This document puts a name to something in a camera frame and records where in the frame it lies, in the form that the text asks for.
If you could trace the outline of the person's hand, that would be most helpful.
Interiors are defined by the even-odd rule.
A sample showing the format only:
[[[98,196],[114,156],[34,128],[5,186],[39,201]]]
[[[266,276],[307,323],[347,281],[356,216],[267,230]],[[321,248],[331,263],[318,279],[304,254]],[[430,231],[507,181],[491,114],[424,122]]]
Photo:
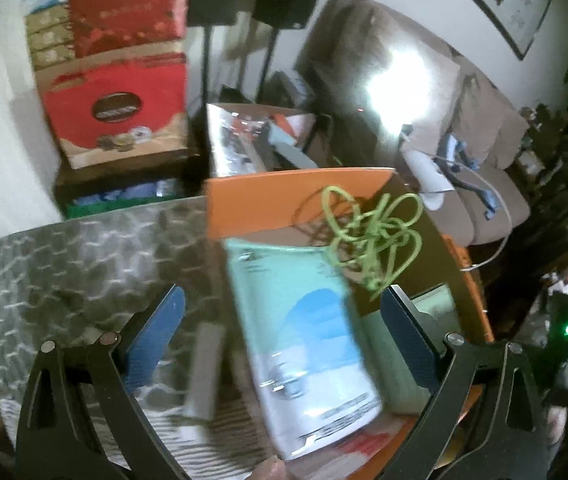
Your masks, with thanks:
[[[272,456],[265,460],[256,469],[247,480],[286,480],[287,471],[285,463],[276,456]]]

